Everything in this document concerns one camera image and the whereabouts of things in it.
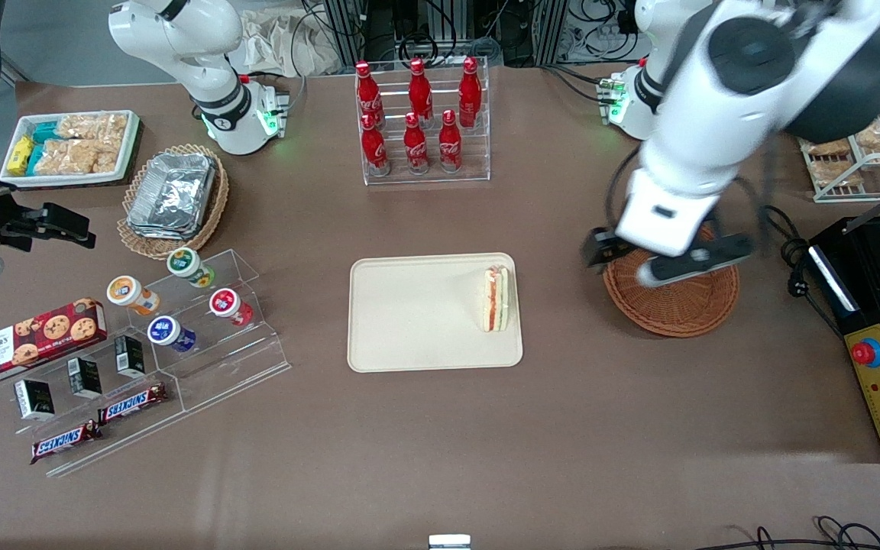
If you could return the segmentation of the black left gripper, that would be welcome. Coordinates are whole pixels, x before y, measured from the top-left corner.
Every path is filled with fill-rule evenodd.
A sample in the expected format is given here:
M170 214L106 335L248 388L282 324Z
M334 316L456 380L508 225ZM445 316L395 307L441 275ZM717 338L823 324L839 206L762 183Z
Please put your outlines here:
M610 264L638 249L638 246L625 241L612 231L595 228L584 239L582 257L584 264L596 267ZM733 234L715 239L697 237L684 254L677 257L656 253L652 255L655 257L654 262L664 270L671 267L681 270L718 270L745 260L753 250L754 244L749 236Z

